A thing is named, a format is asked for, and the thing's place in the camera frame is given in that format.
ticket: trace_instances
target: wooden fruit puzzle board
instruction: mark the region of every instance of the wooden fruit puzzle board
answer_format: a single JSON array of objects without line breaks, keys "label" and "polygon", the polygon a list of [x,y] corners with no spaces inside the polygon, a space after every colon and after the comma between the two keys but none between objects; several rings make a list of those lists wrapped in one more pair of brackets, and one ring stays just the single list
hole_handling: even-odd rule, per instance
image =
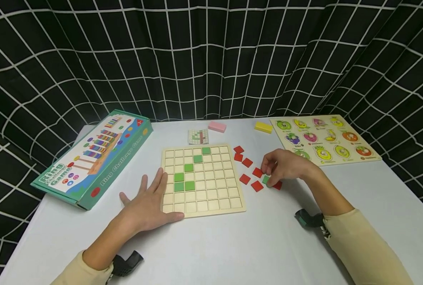
[{"label": "wooden fruit puzzle board", "polygon": [[161,166],[168,174],[164,213],[192,218],[246,211],[228,144],[165,149]]},{"label": "wooden fruit puzzle board", "polygon": [[340,115],[283,117],[271,123],[284,149],[318,166],[381,160]]}]

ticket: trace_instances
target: black grid curtain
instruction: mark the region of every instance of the black grid curtain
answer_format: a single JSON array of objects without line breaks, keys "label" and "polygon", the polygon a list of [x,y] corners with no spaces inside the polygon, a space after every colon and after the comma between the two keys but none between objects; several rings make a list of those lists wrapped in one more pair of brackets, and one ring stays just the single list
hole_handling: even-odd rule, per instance
[{"label": "black grid curtain", "polygon": [[29,183],[116,108],[341,114],[423,202],[423,0],[0,0],[0,274]]}]

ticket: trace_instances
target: beige sleeve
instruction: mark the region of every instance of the beige sleeve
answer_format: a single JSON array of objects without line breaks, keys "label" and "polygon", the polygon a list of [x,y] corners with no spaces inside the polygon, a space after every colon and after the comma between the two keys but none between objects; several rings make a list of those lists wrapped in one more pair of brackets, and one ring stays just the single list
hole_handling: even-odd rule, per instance
[{"label": "beige sleeve", "polygon": [[77,256],[64,268],[51,285],[105,285],[113,271],[113,263],[107,269],[94,270],[83,262],[82,254]]},{"label": "beige sleeve", "polygon": [[356,285],[413,284],[395,252],[359,210],[325,216],[324,223],[331,234],[329,245]]}]

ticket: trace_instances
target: tabletop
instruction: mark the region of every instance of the tabletop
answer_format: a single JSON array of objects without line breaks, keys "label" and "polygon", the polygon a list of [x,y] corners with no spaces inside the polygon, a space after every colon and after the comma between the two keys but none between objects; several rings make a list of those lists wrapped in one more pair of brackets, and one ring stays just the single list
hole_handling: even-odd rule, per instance
[{"label": "tabletop", "polygon": [[[256,121],[270,123],[269,118],[221,120],[226,132],[210,130],[210,144],[241,145],[244,155],[260,165],[265,153],[282,145],[275,132],[254,130]],[[118,193],[134,197],[142,174],[151,180],[160,167],[161,150],[187,145],[188,129],[205,129],[208,123],[153,123],[154,132],[90,211],[46,195],[0,285],[52,282],[121,210]],[[252,169],[236,164],[236,170],[250,175]],[[322,170],[397,253],[413,282],[423,284],[422,202],[383,161]],[[242,189],[244,213],[189,218],[135,236],[119,255],[127,258],[137,250],[145,260],[130,276],[110,284],[352,284],[320,231],[302,228],[294,217],[301,208],[319,212],[303,181],[285,180],[280,192],[264,188],[256,193],[244,184]]]}]

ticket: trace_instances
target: yellow block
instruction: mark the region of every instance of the yellow block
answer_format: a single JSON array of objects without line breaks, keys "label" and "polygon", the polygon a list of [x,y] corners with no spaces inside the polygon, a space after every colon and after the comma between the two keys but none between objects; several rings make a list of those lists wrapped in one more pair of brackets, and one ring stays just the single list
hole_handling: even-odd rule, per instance
[{"label": "yellow block", "polygon": [[265,132],[268,134],[272,133],[272,126],[270,124],[264,124],[262,122],[256,122],[256,126],[254,127],[254,129],[256,130],[260,130],[261,132]]}]

